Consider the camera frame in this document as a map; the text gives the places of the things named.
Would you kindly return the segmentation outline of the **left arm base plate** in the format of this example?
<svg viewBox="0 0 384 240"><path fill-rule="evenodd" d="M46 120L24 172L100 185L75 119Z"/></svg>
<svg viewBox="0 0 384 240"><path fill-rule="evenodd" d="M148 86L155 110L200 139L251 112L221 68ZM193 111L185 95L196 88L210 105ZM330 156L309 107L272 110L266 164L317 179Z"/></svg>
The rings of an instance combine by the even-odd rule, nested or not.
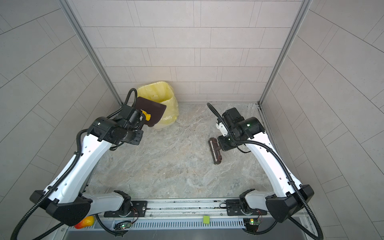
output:
<svg viewBox="0 0 384 240"><path fill-rule="evenodd" d="M104 212L105 218L133 218L144 217L147 210L147 201L131 201L127 208L118 211Z"/></svg>

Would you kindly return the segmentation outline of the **yellow-lined trash bin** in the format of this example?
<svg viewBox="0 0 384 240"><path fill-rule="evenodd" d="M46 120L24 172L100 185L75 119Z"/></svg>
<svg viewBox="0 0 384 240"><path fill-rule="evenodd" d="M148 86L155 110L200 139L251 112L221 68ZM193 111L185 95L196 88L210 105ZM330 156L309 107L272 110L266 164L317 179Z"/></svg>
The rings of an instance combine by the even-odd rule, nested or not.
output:
<svg viewBox="0 0 384 240"><path fill-rule="evenodd" d="M163 105L167 108L162 119L152 128L160 130L172 125L179 116L179 106L174 89L166 82L157 82L138 88L138 97L142 97Z"/></svg>

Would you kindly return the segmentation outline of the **brown dustpan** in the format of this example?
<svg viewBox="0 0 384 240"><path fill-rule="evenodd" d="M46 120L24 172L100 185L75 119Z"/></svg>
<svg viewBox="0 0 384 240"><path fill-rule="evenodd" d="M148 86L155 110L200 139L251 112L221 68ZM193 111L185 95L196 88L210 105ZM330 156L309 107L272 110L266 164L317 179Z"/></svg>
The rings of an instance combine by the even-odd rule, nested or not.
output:
<svg viewBox="0 0 384 240"><path fill-rule="evenodd" d="M148 114L151 114L151 120L149 122L145 121L145 125L148 127L154 127L162 119L167 106L142 97L138 97L136 100L135 108L141 112L144 110Z"/></svg>

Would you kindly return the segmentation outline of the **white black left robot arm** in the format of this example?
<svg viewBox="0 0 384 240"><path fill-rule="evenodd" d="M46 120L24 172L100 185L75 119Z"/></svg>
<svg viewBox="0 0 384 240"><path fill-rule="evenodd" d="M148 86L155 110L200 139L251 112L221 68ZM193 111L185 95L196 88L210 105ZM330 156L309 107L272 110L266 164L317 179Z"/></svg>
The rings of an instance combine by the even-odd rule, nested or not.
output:
<svg viewBox="0 0 384 240"><path fill-rule="evenodd" d="M134 210L131 197L123 191L96 196L83 195L82 189L88 176L107 151L115 151L123 144L138 145L143 136L145 114L136 108L136 103L128 105L130 96L137 98L137 90L132 88L122 107L107 117L97 118L88 129L76 136L77 150L61 173L44 190L36 190L30 197L32 208L22 217L11 235L16 240L29 217L38 209L44 209L59 224L37 237L41 240L63 225L75 226L88 216L103 212L114 212L127 216Z"/></svg>

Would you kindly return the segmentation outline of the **brown hand brush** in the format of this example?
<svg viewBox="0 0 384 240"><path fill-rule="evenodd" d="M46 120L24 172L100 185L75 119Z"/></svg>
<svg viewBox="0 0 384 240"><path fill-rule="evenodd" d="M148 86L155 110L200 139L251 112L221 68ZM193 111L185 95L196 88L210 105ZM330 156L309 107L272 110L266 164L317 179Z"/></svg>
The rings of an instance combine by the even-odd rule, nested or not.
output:
<svg viewBox="0 0 384 240"><path fill-rule="evenodd" d="M219 165L222 162L222 155L220 153L220 150L222 149L218 143L218 140L216 138L210 138L208 140L208 144L211 150L211 154L213 157L214 165Z"/></svg>

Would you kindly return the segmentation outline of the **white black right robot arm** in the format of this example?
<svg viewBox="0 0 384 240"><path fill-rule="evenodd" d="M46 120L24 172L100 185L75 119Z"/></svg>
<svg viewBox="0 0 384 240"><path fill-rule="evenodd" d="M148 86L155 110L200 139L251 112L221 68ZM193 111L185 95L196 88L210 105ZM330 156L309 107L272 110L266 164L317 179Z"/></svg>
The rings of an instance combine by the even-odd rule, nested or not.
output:
<svg viewBox="0 0 384 240"><path fill-rule="evenodd" d="M289 170L272 146L260 121L255 117L245 119L236 108L220 115L212 104L208 103L207 106L217 117L216 127L221 132L221 136L208 141L214 164L219 165L222 162L221 151L226 152L244 145L256 157L273 187L270 193L250 189L239 196L238 206L245 215L257 211L261 217L261 211L266 211L274 219L272 225L262 231L259 231L255 221L249 219L244 232L254 236L263 235L271 231L277 223L290 220L310 238L324 239L321 226L308 204L314 190L310 185L302 185Z"/></svg>

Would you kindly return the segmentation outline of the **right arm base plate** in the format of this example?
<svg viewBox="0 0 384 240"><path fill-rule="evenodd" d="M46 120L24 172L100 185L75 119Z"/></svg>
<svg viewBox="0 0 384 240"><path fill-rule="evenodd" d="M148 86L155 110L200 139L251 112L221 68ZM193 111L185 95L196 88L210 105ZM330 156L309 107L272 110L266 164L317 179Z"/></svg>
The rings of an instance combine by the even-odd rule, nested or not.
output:
<svg viewBox="0 0 384 240"><path fill-rule="evenodd" d="M243 210L240 200L226 200L224 203L219 204L220 209L225 209L228 216L266 216L267 211L259 209Z"/></svg>

